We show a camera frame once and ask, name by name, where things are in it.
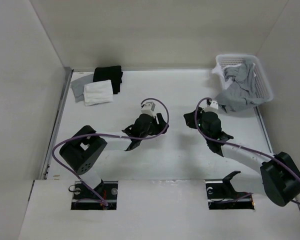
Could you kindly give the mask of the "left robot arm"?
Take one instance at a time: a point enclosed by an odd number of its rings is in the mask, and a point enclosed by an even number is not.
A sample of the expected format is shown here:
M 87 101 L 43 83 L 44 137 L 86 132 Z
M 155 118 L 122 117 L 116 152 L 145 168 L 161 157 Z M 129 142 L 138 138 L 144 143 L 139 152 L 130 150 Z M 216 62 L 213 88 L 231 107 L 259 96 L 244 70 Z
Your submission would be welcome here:
M 93 166 L 102 152 L 130 152 L 148 138 L 165 134 L 169 128 L 161 113 L 142 113 L 133 124 L 122 130 L 121 135 L 98 134 L 90 125 L 83 126 L 72 138 L 62 143 L 59 155 L 81 181 L 81 191 L 90 199 L 102 195 L 104 182 Z

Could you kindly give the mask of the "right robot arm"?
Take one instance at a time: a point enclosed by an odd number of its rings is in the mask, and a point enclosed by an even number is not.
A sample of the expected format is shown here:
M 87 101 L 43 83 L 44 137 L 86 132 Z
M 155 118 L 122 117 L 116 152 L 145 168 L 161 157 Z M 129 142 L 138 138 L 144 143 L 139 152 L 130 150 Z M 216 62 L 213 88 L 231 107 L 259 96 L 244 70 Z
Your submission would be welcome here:
M 222 130 L 215 112 L 199 108 L 183 117 L 189 128 L 199 131 L 213 153 L 257 172 L 261 193 L 274 204 L 284 207 L 300 194 L 300 171 L 289 154 L 282 151 L 271 155 L 236 143 L 233 136 Z

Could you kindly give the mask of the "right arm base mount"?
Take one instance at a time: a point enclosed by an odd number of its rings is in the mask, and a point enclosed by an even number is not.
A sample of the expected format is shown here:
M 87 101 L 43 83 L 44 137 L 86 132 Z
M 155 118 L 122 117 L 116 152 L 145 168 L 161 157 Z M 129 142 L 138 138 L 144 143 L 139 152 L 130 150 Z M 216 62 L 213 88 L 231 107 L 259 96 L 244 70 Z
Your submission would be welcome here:
M 236 170 L 222 179 L 205 181 L 209 210 L 254 210 L 252 194 L 236 191 L 231 180 L 241 172 Z

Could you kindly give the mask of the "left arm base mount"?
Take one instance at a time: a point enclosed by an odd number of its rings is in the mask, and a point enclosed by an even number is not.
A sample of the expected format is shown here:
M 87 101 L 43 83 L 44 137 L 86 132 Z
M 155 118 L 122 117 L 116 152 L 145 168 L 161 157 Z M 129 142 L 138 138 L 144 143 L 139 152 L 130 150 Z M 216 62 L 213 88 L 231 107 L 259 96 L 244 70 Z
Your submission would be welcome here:
M 80 181 L 70 185 L 68 191 L 72 193 L 71 210 L 96 210 L 108 211 L 117 209 L 118 181 L 104 181 L 95 191 L 108 203 L 105 206 L 100 198 L 88 190 Z

